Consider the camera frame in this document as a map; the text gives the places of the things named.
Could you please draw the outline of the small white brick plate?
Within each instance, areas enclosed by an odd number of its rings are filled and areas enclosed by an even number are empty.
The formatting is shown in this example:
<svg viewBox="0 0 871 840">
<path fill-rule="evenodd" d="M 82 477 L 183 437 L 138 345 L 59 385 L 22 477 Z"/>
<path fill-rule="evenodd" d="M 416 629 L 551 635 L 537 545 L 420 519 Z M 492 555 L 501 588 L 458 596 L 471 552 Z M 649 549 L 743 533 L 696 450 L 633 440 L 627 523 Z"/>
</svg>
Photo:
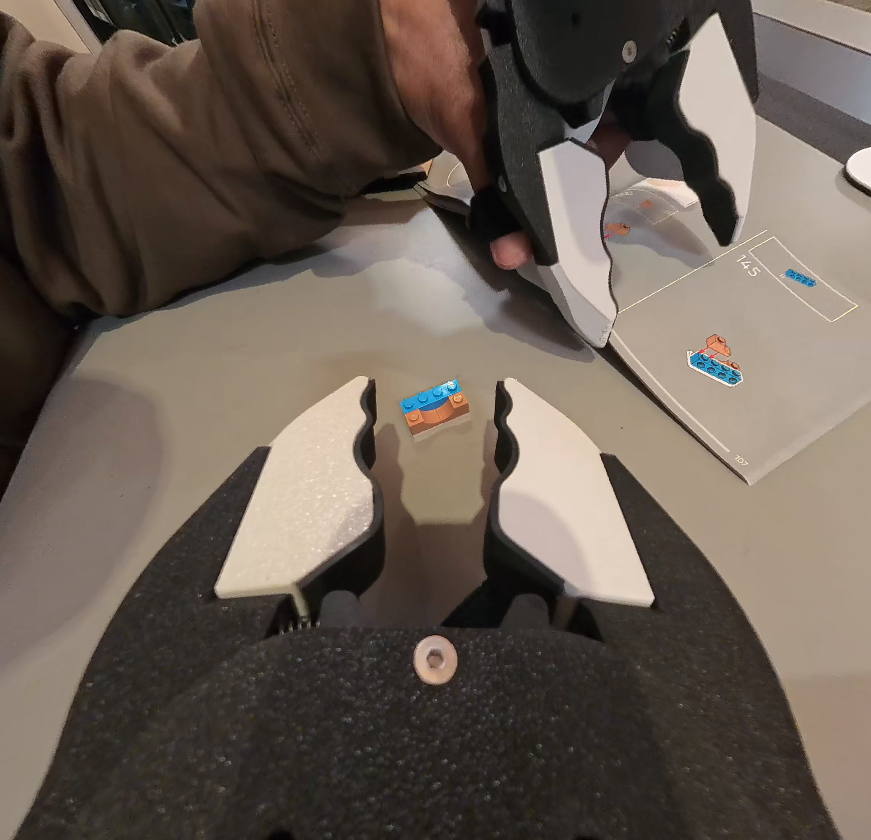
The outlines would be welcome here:
<svg viewBox="0 0 871 840">
<path fill-rule="evenodd" d="M 448 432 L 454 428 L 462 426 L 462 425 L 470 422 L 471 420 L 472 420 L 472 414 L 470 412 L 470 414 L 467 417 L 448 422 L 445 425 L 438 425 L 433 431 L 427 432 L 427 433 L 420 435 L 420 436 L 417 436 L 417 437 L 415 437 L 411 434 L 411 437 L 413 438 L 413 440 L 416 443 L 422 443 L 424 441 L 428 441 L 428 440 L 431 440 L 432 438 L 437 437 L 438 435 L 440 435 L 443 432 Z"/>
</svg>

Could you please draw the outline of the person's left forearm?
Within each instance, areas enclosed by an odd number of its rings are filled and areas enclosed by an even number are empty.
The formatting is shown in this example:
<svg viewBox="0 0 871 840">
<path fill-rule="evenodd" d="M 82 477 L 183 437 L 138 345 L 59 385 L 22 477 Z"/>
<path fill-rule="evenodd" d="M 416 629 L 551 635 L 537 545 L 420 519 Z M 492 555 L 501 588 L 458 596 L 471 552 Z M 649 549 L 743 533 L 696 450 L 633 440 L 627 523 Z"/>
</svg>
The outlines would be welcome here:
<svg viewBox="0 0 871 840">
<path fill-rule="evenodd" d="M 198 38 L 99 54 L 2 15 L 2 324 L 127 316 L 310 244 L 436 153 L 379 0 L 198 0 Z"/>
</svg>

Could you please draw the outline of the person's left hand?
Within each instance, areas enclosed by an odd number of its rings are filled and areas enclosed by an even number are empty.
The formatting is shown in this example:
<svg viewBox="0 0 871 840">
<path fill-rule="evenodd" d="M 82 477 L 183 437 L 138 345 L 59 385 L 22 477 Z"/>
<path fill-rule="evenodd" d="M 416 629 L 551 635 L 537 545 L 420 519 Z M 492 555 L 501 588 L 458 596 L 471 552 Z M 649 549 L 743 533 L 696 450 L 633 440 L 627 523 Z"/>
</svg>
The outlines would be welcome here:
<svg viewBox="0 0 871 840">
<path fill-rule="evenodd" d="M 484 156 L 484 43 L 477 0 L 380 0 L 387 56 L 410 120 L 463 163 L 475 192 L 490 185 Z"/>
</svg>

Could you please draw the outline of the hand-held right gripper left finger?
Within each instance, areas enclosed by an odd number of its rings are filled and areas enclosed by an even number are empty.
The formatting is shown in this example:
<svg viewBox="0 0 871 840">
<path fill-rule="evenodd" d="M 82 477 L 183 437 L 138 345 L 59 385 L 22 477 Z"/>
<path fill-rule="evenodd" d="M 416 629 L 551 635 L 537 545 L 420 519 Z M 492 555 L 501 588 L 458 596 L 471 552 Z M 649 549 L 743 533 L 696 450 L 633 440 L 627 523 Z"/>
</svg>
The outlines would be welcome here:
<svg viewBox="0 0 871 840">
<path fill-rule="evenodd" d="M 274 439 L 214 585 L 221 599 L 362 595 L 385 563 L 376 383 L 355 377 Z"/>
</svg>

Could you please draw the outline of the grey desk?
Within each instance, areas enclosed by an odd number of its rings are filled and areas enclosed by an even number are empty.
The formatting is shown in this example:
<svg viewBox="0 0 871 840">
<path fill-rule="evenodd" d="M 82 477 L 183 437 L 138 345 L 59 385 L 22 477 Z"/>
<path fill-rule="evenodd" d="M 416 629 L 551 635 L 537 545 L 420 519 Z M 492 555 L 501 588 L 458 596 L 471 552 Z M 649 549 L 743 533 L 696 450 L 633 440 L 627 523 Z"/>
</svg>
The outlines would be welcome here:
<svg viewBox="0 0 871 840">
<path fill-rule="evenodd" d="M 553 302 L 430 206 L 349 198 L 310 244 L 149 311 L 85 317 L 2 498 L 2 838 L 44 783 L 125 595 L 254 449 L 356 376 L 377 386 L 387 559 L 368 626 L 440 624 L 484 578 L 495 383 L 615 454 L 764 643 L 844 838 L 869 838 L 869 405 L 754 486 Z M 401 400 L 459 380 L 472 420 L 416 443 Z"/>
</svg>

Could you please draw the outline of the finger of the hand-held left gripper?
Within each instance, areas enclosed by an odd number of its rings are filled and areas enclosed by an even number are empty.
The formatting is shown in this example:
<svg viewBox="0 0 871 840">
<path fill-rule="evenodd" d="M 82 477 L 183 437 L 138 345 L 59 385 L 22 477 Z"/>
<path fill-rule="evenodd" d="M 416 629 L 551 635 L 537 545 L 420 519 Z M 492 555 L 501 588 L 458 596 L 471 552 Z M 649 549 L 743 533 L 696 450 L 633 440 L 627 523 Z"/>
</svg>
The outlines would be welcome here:
<svg viewBox="0 0 871 840">
<path fill-rule="evenodd" d="M 713 236 L 734 244 L 750 198 L 756 115 L 718 14 L 659 70 L 646 117 L 655 141 L 680 164 Z"/>
<path fill-rule="evenodd" d="M 547 290 L 573 332 L 607 345 L 617 317 L 612 256 L 604 238 L 609 174 L 602 156 L 573 138 L 538 154 L 556 260 L 537 262 Z"/>
</svg>

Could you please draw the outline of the grey instruction booklet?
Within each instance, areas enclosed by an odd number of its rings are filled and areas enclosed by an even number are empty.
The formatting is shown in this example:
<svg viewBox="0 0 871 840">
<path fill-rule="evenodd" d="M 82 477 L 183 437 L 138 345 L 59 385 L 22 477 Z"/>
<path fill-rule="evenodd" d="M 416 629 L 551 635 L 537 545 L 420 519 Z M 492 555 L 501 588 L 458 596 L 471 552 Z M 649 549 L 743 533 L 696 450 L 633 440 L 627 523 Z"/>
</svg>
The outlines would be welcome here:
<svg viewBox="0 0 871 840">
<path fill-rule="evenodd" d="M 605 216 L 615 356 L 748 484 L 869 404 L 869 197 L 761 126 L 735 245 L 625 159 Z"/>
</svg>

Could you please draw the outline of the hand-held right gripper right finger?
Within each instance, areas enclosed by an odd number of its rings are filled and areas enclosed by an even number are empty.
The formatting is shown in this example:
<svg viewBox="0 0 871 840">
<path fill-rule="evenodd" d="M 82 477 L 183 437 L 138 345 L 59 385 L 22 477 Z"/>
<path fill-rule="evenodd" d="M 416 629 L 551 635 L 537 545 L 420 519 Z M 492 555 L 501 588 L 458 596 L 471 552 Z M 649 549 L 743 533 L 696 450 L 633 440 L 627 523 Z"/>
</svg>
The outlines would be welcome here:
<svg viewBox="0 0 871 840">
<path fill-rule="evenodd" d="M 485 570 L 522 593 L 623 606 L 655 601 L 602 453 L 573 421 L 516 378 L 495 394 L 499 475 Z"/>
</svg>

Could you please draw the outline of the blue brick plate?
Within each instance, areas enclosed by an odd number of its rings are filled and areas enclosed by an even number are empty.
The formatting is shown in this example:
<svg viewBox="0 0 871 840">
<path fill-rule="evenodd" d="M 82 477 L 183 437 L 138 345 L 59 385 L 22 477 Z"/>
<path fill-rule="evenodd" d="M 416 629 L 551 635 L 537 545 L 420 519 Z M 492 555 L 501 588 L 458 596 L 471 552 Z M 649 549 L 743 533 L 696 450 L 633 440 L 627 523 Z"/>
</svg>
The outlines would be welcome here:
<svg viewBox="0 0 871 840">
<path fill-rule="evenodd" d="M 463 388 L 456 378 L 441 385 L 430 387 L 427 390 L 401 400 L 401 410 L 404 414 L 410 414 L 415 410 L 420 412 L 436 410 L 445 403 L 454 404 L 455 396 L 463 395 Z"/>
</svg>

